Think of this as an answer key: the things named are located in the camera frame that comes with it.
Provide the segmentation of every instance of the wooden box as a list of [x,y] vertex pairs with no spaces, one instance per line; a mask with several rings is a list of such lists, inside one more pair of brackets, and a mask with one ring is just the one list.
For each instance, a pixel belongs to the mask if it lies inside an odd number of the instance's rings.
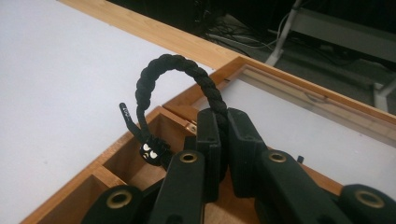
[[[331,101],[331,104],[319,104],[320,113],[335,114],[338,119],[348,120],[353,127],[359,124],[367,133],[381,134],[387,141],[396,139],[394,116],[260,63],[236,58],[211,77],[219,89],[224,89],[239,76],[241,69],[246,70],[247,67],[253,71],[245,77],[247,82],[277,87],[284,96],[287,93],[286,98],[289,97],[287,95],[293,95],[309,104],[312,104],[310,97]],[[157,107],[147,115],[151,132],[165,140],[173,151],[180,151],[184,137],[195,135],[196,114],[199,104],[204,100],[199,87],[193,86],[164,106]],[[370,125],[367,120],[374,120],[377,125]],[[140,158],[138,148],[137,140],[131,133],[126,133],[22,223],[79,223],[105,190],[117,185],[134,185],[145,189],[163,178],[163,168],[146,164]],[[339,194],[342,187],[339,183],[303,167],[321,187]],[[259,223],[253,199],[234,197],[229,174],[221,183],[219,192],[219,199],[205,206],[205,223]]]

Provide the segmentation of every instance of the brass insert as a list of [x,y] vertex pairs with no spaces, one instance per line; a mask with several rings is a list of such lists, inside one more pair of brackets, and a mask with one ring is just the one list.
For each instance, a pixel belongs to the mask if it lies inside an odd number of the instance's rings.
[[107,207],[117,209],[130,203],[132,200],[132,194],[126,189],[117,190],[108,196],[106,204]]
[[271,153],[269,155],[269,158],[270,158],[271,161],[274,161],[274,162],[284,162],[284,161],[286,161],[286,157],[284,155],[280,154],[280,153],[277,153],[277,152]]
[[378,195],[367,190],[357,190],[355,192],[355,197],[360,203],[363,203],[369,207],[382,208],[385,206],[384,201]]
[[195,153],[183,153],[180,155],[180,160],[182,162],[195,162],[198,159]]

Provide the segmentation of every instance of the white surface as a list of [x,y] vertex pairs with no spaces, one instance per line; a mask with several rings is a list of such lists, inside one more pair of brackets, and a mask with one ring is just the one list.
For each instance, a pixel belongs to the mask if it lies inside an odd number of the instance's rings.
[[303,156],[305,165],[343,185],[367,185],[396,200],[396,148],[239,79],[222,96],[249,115],[269,147]]
[[[22,221],[127,132],[119,103],[134,114],[141,70],[172,52],[56,1],[0,1],[0,32],[3,224]],[[193,84],[168,73],[148,112]]]

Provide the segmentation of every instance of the white panel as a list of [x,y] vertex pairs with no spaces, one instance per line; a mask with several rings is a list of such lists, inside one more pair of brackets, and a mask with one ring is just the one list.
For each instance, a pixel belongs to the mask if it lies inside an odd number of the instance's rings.
[[[134,115],[141,70],[172,52],[56,1],[0,1],[0,31],[0,223],[18,223],[127,132],[119,103]],[[168,73],[148,112],[193,84]]]

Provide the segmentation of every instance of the black paracord bracelet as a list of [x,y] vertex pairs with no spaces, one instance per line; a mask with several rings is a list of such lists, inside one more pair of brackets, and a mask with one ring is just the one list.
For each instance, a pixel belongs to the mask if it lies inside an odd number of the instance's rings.
[[180,55],[164,54],[160,58],[151,61],[148,67],[143,69],[139,80],[136,83],[136,115],[140,124],[139,129],[132,121],[128,109],[124,103],[120,104],[120,110],[125,119],[128,129],[142,144],[139,150],[142,158],[152,165],[162,165],[166,170],[172,158],[169,146],[160,138],[153,136],[149,131],[149,126],[145,119],[145,111],[149,108],[151,93],[155,88],[155,81],[166,71],[174,70],[185,72],[193,77],[201,87],[206,96],[210,108],[216,115],[219,126],[219,135],[223,148],[227,144],[227,105],[222,100],[219,90],[215,83],[208,76],[207,72],[200,68],[195,62],[185,59]]

